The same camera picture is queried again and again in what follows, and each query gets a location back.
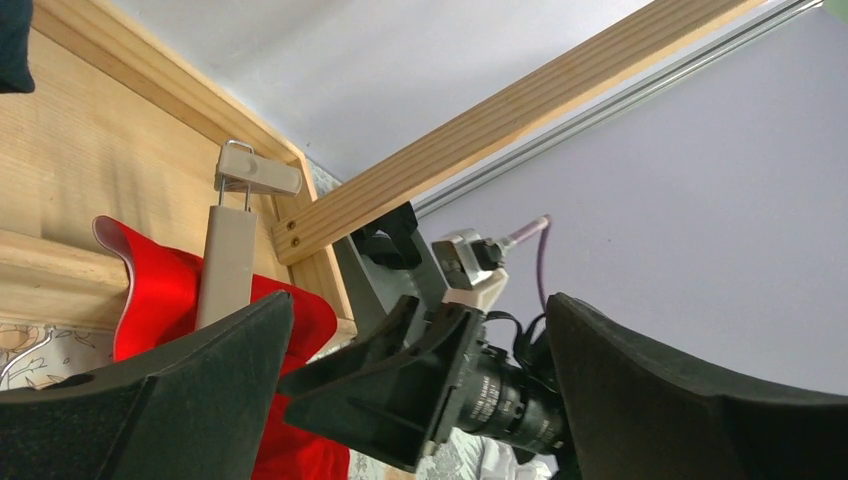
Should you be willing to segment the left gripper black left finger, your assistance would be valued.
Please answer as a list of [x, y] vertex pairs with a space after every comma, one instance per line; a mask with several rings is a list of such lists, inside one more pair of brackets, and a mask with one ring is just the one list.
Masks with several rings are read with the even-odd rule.
[[5, 479], [247, 479], [293, 327], [273, 293], [145, 353], [1, 395]]

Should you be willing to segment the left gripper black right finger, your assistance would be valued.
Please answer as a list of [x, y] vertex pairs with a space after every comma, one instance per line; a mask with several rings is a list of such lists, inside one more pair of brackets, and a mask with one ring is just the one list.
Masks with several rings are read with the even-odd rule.
[[563, 293], [547, 336], [586, 479], [843, 479], [847, 399], [761, 380]]

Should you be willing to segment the beige clip hanger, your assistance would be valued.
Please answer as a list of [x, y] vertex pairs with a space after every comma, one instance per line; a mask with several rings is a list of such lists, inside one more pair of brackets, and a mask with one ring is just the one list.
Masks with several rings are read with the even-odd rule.
[[221, 146], [214, 177], [218, 200], [209, 210], [197, 330], [251, 302], [258, 222], [251, 196], [293, 197], [303, 183], [299, 169], [258, 155], [246, 142], [230, 139]]

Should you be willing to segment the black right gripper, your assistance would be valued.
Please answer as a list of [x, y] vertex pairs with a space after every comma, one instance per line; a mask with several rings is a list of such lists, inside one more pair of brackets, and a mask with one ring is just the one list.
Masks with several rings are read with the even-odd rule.
[[281, 377], [286, 424], [412, 472], [452, 430], [508, 445], [520, 464], [570, 455], [545, 319], [441, 304], [404, 344], [420, 300], [402, 295], [367, 337]]

